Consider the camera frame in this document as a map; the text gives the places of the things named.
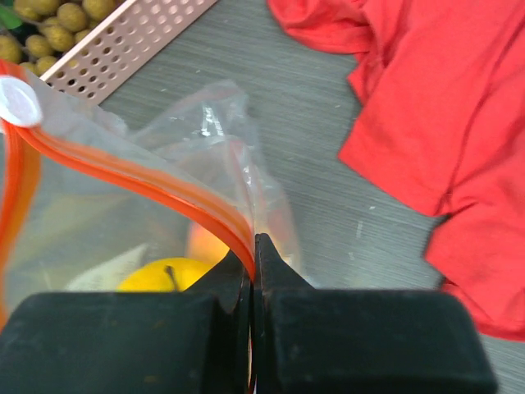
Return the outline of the clear zip top bag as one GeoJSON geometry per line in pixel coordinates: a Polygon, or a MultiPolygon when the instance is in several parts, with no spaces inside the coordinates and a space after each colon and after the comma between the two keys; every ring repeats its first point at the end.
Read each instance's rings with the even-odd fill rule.
{"type": "Polygon", "coordinates": [[[221,80],[132,130],[2,62],[2,320],[33,294],[116,291],[147,263],[186,258],[192,223],[250,277],[263,233],[300,271],[290,205],[248,109],[248,95],[221,80]]]}

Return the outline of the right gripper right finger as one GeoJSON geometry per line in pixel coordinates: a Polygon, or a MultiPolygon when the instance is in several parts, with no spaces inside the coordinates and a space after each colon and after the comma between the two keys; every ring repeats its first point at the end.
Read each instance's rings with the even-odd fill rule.
{"type": "Polygon", "coordinates": [[[320,290],[255,241],[258,393],[494,393],[466,309],[438,291],[320,290]]]}

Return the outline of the yellow orange peach fruit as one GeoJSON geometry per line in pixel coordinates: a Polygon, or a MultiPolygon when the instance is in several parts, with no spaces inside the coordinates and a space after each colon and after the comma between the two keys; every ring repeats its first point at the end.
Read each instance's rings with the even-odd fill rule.
{"type": "Polygon", "coordinates": [[[185,257],[213,267],[229,253],[230,248],[210,231],[192,223],[189,226],[185,257]]]}

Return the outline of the yellow lemon fruit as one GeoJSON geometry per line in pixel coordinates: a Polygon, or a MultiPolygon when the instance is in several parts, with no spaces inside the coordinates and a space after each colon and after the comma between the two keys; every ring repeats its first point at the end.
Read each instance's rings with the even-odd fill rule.
{"type": "Polygon", "coordinates": [[[117,287],[126,292],[182,292],[215,266],[187,258],[159,259],[128,275],[117,287]]]}

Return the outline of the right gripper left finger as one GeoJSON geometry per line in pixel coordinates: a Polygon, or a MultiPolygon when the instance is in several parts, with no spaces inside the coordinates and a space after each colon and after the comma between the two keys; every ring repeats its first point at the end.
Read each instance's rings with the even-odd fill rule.
{"type": "Polygon", "coordinates": [[[1,333],[4,393],[246,393],[251,282],[228,254],[184,292],[43,292],[1,333]]]}

